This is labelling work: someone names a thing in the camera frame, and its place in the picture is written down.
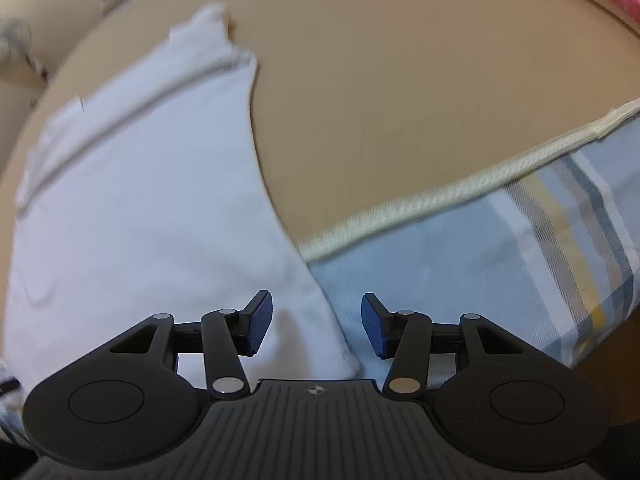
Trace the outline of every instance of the white cloth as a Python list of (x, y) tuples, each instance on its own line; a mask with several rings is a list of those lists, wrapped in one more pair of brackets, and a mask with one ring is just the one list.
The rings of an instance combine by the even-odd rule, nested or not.
[[(210, 4), (47, 124), (17, 195), (4, 356), (25, 390), (157, 312), (176, 322), (273, 295), (260, 378), (341, 379), (357, 363), (283, 231), (258, 168), (251, 52)], [(200, 356), (181, 375), (204, 386)]]

